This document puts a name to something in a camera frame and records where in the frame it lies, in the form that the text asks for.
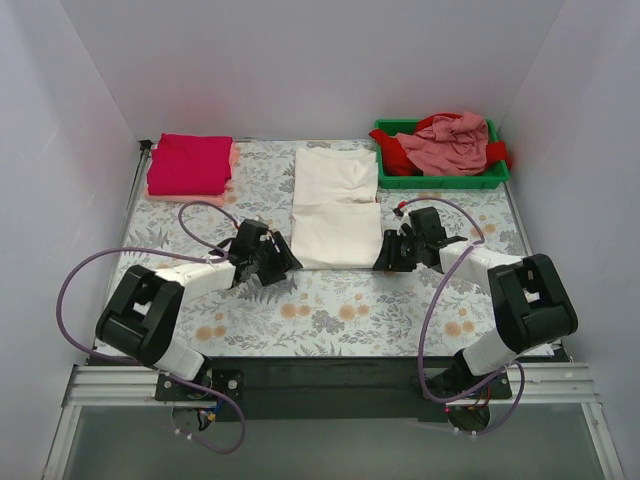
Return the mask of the white printed t-shirt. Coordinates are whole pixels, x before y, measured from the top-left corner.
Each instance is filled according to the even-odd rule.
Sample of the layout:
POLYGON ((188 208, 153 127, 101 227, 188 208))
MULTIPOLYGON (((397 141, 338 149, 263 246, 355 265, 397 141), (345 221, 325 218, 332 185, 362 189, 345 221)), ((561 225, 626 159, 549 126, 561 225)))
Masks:
POLYGON ((373 267, 382 246, 376 154, 299 148, 295 153, 291 250, 306 270, 373 267))

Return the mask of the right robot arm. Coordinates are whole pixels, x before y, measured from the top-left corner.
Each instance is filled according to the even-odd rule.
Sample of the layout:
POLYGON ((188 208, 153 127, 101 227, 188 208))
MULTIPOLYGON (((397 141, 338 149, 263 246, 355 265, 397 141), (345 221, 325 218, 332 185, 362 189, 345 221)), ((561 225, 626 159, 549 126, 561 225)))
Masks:
POLYGON ((394 210, 401 223, 383 234, 374 270, 411 272, 425 266, 448 283, 458 277, 491 300, 494 326, 458 351, 434 377, 417 356, 418 382, 425 398, 445 403, 475 397, 523 354, 576 332, 578 317, 551 258, 526 257, 485 248, 481 241, 450 236, 434 207, 394 210))

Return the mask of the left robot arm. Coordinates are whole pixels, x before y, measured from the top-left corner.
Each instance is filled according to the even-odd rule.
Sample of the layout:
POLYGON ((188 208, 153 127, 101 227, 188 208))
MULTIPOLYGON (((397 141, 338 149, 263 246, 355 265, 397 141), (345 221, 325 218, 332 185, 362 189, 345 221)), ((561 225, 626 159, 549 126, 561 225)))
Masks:
POLYGON ((270 286, 301 268, 280 232, 245 220, 234 237, 198 262, 159 270, 130 267, 98 320, 96 336, 138 363, 178 377, 180 390, 200 400, 211 392, 213 377, 203 369, 204 355, 175 334, 182 305, 253 276, 270 286))

